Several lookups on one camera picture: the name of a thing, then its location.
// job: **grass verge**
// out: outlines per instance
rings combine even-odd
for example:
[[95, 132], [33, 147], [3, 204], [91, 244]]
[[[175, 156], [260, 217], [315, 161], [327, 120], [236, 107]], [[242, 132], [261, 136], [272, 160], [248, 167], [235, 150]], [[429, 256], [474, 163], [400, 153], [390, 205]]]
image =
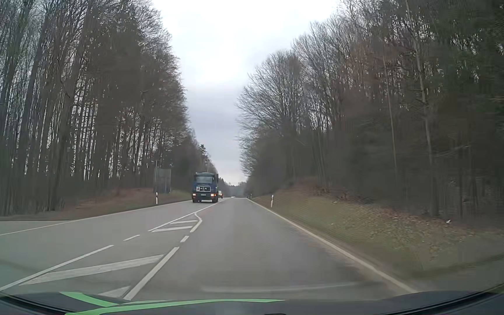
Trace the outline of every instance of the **grass verge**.
[[[270, 199], [253, 198], [267, 208]], [[304, 187], [277, 191], [272, 210], [426, 287], [474, 290], [504, 281], [504, 229], [469, 228], [315, 196]]]
[[[169, 194], [159, 194], [158, 204], [190, 200], [190, 194], [173, 190]], [[155, 205], [155, 194], [151, 188], [120, 190], [114, 194], [80, 201], [75, 206], [60, 211], [47, 211], [27, 215], [0, 216], [0, 221], [61, 221], [90, 218], [116, 212], [140, 209]]]

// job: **truck windshield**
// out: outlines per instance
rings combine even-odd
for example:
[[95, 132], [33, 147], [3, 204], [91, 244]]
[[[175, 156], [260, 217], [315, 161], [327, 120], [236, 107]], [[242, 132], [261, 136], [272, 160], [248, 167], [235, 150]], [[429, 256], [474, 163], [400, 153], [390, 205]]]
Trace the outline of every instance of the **truck windshield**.
[[211, 184], [213, 182], [213, 176], [195, 176], [194, 182]]

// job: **white diagonal stripe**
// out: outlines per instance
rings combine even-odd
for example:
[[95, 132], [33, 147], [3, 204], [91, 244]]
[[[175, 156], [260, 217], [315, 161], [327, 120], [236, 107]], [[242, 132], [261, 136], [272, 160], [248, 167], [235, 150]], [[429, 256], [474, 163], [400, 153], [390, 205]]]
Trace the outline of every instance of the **white diagonal stripe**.
[[77, 268], [77, 269], [71, 269], [71, 270], [48, 272], [47, 274], [45, 274], [43, 276], [34, 278], [30, 281], [22, 283], [21, 285], [43, 283], [43, 282], [49, 282], [49, 281], [55, 281], [55, 280], [63, 280], [63, 279], [69, 279], [69, 278], [75, 278], [75, 277], [101, 274], [103, 272], [109, 272], [109, 271], [120, 270], [120, 269], [125, 269], [125, 268], [133, 268], [133, 267], [147, 265], [148, 263], [157, 262], [161, 259], [161, 257], [163, 257], [163, 255], [137, 258], [134, 260], [113, 262], [113, 263], [107, 263], [104, 265], [83, 267], [83, 268]]
[[185, 230], [185, 229], [191, 229], [192, 226], [177, 226], [174, 228], [168, 227], [167, 229], [156, 229], [152, 230], [151, 232], [164, 232], [164, 231], [174, 231], [174, 230]]
[[188, 220], [188, 221], [176, 221], [176, 222], [172, 222], [171, 224], [178, 224], [178, 223], [193, 223], [193, 222], [197, 222], [198, 220]]
[[99, 293], [99, 295], [101, 295], [103, 297], [111, 297], [111, 298], [118, 297], [119, 298], [119, 297], [123, 296], [124, 293], [126, 293], [129, 288], [130, 288], [130, 286], [128, 285], [128, 286], [125, 286], [123, 288], [114, 289], [114, 290], [110, 290], [110, 291]]

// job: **car hood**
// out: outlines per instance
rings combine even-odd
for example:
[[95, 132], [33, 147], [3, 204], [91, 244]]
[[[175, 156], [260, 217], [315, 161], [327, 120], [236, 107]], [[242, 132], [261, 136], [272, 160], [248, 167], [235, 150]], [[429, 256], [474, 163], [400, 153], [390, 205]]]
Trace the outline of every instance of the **car hood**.
[[[209, 300], [153, 300], [129, 301], [78, 292], [35, 293], [0, 297], [0, 315], [103, 315], [103, 314], [416, 314], [425, 308], [433, 314], [430, 305], [475, 295], [468, 291], [431, 291], [406, 294], [383, 300], [343, 302], [334, 300], [281, 300], [281, 299], [209, 299]], [[504, 294], [488, 303], [476, 303], [464, 308], [448, 309], [449, 314], [504, 313]]]

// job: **green stripe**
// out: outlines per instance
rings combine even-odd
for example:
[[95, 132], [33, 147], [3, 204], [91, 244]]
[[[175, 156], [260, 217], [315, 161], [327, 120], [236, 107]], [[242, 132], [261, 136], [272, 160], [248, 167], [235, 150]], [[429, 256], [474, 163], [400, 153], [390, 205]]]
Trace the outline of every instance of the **green stripe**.
[[143, 303], [158, 303], [158, 302], [168, 302], [168, 301], [172, 301], [172, 300], [134, 301], [134, 302], [122, 303], [122, 305], [125, 305], [125, 304], [143, 304]]
[[102, 307], [110, 307], [110, 306], [117, 305], [116, 303], [112, 303], [109, 301], [104, 301], [104, 300], [96, 299], [93, 297], [89, 297], [88, 295], [84, 295], [83, 293], [79, 293], [79, 292], [60, 292], [60, 293], [65, 295], [66, 297], [70, 297], [75, 300], [87, 302], [90, 304], [95, 304], [95, 305], [102, 306]]
[[102, 315], [106, 313], [114, 313], [116, 311], [137, 311], [140, 309], [150, 309], [150, 308], [161, 308], [161, 307], [170, 307], [170, 306], [181, 306], [181, 305], [190, 305], [190, 304], [202, 304], [202, 303], [213, 303], [213, 302], [258, 302], [258, 303], [267, 303], [267, 302], [278, 302], [283, 300], [267, 300], [267, 299], [219, 299], [219, 300], [191, 300], [191, 301], [178, 301], [178, 302], [165, 302], [165, 303], [156, 303], [156, 304], [138, 304], [138, 305], [120, 305], [115, 307], [103, 307], [97, 309], [90, 309], [88, 311], [76, 312], [76, 313], [67, 313], [66, 315]]

